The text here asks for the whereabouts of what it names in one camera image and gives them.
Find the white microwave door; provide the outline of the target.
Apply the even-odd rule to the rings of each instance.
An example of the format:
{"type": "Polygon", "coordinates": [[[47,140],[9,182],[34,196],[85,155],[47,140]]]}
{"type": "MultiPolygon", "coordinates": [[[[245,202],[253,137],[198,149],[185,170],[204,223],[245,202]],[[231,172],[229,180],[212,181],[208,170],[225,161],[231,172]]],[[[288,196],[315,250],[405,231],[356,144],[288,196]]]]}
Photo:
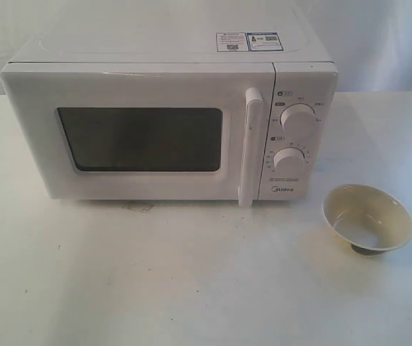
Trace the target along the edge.
{"type": "Polygon", "coordinates": [[[271,63],[9,63],[0,77],[52,198],[258,198],[271,63]]]}

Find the cream ceramic bowl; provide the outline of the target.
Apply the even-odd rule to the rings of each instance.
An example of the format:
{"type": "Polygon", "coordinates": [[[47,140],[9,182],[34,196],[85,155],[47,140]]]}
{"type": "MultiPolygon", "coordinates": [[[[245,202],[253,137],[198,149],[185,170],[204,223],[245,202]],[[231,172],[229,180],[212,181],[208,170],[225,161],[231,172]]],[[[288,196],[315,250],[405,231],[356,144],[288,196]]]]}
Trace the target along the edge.
{"type": "Polygon", "coordinates": [[[326,195],[322,213],[328,229],[365,256],[400,249],[412,238],[410,213],[376,187],[339,185],[326,195]]]}

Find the white microwave oven body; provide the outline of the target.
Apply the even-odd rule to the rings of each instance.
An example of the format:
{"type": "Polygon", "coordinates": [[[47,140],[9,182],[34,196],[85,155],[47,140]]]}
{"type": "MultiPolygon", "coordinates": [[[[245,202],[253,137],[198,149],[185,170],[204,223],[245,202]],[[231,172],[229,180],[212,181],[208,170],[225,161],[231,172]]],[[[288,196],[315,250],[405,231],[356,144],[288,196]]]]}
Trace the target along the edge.
{"type": "Polygon", "coordinates": [[[292,1],[72,1],[9,63],[271,63],[276,77],[256,200],[304,197],[338,80],[292,1]],[[277,32],[284,50],[218,52],[220,32],[277,32]],[[299,103],[314,110],[316,131],[289,138],[280,116],[299,103]],[[283,148],[302,151],[303,170],[276,171],[273,157],[283,148]]]}

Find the lower white control knob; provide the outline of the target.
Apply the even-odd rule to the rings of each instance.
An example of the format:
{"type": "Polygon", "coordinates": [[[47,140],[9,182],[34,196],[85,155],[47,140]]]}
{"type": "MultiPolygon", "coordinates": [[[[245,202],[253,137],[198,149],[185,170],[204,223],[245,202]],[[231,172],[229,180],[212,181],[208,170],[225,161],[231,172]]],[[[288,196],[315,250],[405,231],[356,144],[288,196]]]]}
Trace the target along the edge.
{"type": "Polygon", "coordinates": [[[304,167],[304,154],[298,148],[283,148],[273,157],[277,172],[298,172],[304,167]]]}

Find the white control knob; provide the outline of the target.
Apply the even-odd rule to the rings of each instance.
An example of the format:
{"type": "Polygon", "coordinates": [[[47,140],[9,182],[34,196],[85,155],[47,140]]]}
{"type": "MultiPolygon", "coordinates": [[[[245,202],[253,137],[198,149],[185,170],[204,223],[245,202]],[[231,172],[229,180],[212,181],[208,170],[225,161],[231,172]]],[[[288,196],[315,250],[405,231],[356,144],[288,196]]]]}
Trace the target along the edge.
{"type": "Polygon", "coordinates": [[[298,172],[304,167],[304,154],[298,148],[283,148],[273,157],[277,172],[298,172]]]}
{"type": "Polygon", "coordinates": [[[302,103],[286,108],[280,116],[280,122],[284,135],[289,138],[309,137],[317,127],[314,110],[302,103]]]}

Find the upper white control knob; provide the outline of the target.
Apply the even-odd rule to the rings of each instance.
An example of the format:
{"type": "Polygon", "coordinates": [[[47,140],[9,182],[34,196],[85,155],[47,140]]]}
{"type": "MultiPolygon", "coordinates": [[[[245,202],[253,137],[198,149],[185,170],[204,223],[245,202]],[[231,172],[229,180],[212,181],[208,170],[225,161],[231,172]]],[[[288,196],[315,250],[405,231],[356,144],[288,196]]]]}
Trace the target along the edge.
{"type": "Polygon", "coordinates": [[[280,122],[284,135],[289,138],[309,137],[317,127],[314,110],[302,103],[286,108],[280,116],[280,122]]]}

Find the blue white warning sticker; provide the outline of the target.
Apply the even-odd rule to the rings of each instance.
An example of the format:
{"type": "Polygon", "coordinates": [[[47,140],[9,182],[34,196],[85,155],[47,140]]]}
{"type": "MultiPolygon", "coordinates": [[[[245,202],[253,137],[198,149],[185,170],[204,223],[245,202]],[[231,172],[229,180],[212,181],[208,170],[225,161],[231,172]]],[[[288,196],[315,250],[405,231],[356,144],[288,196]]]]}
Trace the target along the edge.
{"type": "Polygon", "coordinates": [[[216,33],[218,52],[272,52],[284,48],[277,32],[216,33]]]}

